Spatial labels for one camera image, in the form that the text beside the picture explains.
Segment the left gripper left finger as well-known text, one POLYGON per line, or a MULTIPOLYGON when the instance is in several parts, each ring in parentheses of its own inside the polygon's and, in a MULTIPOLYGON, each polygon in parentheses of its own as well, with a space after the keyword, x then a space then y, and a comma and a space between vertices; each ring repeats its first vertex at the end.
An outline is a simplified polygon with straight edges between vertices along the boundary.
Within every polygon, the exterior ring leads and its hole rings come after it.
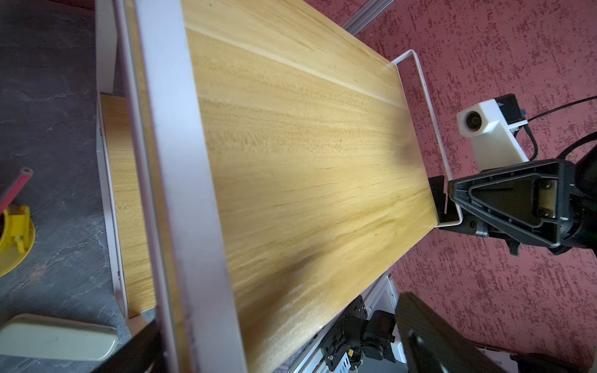
POLYGON ((94 372, 163 372, 163 342, 157 321, 145 326, 94 372))

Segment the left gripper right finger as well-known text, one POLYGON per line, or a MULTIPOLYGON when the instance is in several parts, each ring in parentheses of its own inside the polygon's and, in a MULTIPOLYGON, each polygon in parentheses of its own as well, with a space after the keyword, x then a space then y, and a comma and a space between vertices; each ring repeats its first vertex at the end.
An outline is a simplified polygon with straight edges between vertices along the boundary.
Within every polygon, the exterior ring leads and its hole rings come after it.
POLYGON ((396 325, 409 372, 502 372, 415 294, 402 293, 396 325))

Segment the wooden two-tier shelf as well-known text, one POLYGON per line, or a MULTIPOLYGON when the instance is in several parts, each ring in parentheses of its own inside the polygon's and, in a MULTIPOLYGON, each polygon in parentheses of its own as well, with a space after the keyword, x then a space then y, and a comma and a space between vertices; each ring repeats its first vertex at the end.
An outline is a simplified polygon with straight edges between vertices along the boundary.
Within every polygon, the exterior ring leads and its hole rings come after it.
POLYGON ((168 372, 271 372, 439 225, 396 65, 303 1, 99 1, 113 288, 168 372))

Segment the beige eraser case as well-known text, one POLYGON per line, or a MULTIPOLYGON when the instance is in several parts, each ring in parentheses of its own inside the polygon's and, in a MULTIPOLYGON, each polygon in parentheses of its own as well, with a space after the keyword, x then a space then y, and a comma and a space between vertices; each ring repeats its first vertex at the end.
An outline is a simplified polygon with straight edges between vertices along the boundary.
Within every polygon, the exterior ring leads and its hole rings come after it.
POLYGON ((115 328, 20 314, 1 327, 1 354, 67 361, 104 361, 116 351, 115 328))

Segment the yellow pen cup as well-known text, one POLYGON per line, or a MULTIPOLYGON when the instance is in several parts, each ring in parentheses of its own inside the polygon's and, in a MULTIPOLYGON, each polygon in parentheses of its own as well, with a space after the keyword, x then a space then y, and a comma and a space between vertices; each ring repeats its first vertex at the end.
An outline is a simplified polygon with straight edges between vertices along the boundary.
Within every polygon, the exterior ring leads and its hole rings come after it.
POLYGON ((1 276, 17 268, 30 254, 36 229, 27 205, 10 205, 1 217, 1 276))

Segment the red pencil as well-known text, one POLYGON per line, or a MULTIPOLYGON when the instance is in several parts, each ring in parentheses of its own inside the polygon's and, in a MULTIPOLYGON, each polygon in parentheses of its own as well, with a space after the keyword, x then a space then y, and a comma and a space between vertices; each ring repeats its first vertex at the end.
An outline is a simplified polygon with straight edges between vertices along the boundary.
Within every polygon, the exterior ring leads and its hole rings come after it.
POLYGON ((16 196, 29 182, 33 175, 34 171, 31 168, 23 167, 20 170, 20 173, 16 176, 12 183, 6 189, 4 189, 3 193, 1 194, 1 213, 3 213, 9 207, 9 205, 14 201, 16 196))

